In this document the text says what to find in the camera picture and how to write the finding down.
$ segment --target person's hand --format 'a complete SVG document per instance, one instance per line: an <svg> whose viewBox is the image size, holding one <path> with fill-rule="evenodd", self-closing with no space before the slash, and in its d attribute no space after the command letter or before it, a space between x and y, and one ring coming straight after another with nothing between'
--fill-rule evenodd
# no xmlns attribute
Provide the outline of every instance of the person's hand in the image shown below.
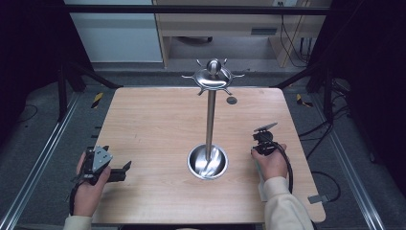
<svg viewBox="0 0 406 230"><path fill-rule="evenodd" d="M281 144L281 146L286 150L285 144ZM251 149L251 155L258 161L264 181L277 176L287 177L286 161L278 149L275 149L274 152L267 156L259 154L255 149Z"/></svg>
<svg viewBox="0 0 406 230"><path fill-rule="evenodd" d="M83 163L85 153L81 155L81 158L77 165L77 173L80 171L80 167ZM98 182L93 186L87 182L83 182L79 187L75 196L75 209L74 216L83 216L91 218L99 205L99 201L102 196L102 189L107 183L110 176L111 168L107 166L101 173Z"/></svg>

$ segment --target metal base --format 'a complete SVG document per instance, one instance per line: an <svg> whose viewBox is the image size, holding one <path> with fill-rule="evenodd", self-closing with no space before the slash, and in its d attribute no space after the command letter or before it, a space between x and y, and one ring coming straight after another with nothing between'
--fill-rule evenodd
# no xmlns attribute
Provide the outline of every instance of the metal base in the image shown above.
<svg viewBox="0 0 406 230"><path fill-rule="evenodd" d="M188 156L189 170L197 178L210 180L223 175L228 166L228 158L225 151L216 145L212 145L211 158L206 160L206 145L196 146Z"/></svg>

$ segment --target wooden tabletop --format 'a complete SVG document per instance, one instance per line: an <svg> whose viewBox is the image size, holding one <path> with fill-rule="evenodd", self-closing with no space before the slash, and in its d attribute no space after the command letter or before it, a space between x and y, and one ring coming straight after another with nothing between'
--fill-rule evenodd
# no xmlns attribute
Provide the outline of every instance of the wooden tabletop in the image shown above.
<svg viewBox="0 0 406 230"><path fill-rule="evenodd" d="M293 194L310 217L326 214L317 195L283 93L275 88L233 88L237 99L216 93L213 144L228 156L226 173L201 180L188 169L189 152L206 141L208 92L199 88L121 88L106 115L97 145L109 146L110 166L132 161L124 182L106 185L95 223L207 224L264 222L259 175L250 149L254 129L274 122L274 141L287 144L294 173Z"/></svg>

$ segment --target metal pole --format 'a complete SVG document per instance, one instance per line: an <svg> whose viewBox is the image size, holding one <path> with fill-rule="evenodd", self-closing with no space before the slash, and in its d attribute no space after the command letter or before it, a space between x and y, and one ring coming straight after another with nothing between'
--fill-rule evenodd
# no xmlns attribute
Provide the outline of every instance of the metal pole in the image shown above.
<svg viewBox="0 0 406 230"><path fill-rule="evenodd" d="M208 105L207 105L206 161L208 162L210 161L212 152L215 92L216 90L209 90Z"/></svg>

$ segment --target sleeve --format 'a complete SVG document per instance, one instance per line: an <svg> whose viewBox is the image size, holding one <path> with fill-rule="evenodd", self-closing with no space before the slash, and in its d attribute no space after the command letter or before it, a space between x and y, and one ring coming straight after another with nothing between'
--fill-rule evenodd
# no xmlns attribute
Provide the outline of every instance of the sleeve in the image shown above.
<svg viewBox="0 0 406 230"><path fill-rule="evenodd" d="M92 218L69 216L65 220L63 230L90 230L92 227Z"/></svg>
<svg viewBox="0 0 406 230"><path fill-rule="evenodd" d="M306 208L289 193L285 178L270 178L265 181L263 189L268 197L265 205L267 230L313 229Z"/></svg>

